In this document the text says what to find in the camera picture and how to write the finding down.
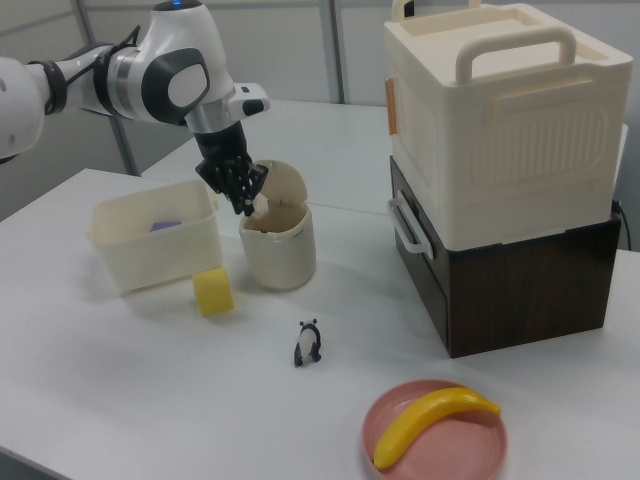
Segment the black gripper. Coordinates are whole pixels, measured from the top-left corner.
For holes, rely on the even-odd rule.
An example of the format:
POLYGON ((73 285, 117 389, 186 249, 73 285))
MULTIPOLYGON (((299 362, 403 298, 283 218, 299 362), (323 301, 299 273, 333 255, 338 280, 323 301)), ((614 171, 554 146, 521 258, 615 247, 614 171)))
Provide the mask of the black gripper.
POLYGON ((241 122, 218 132, 195 133, 194 136, 202 155, 196 173, 215 193, 230 202, 236 214, 249 216, 269 168, 250 161, 241 122))

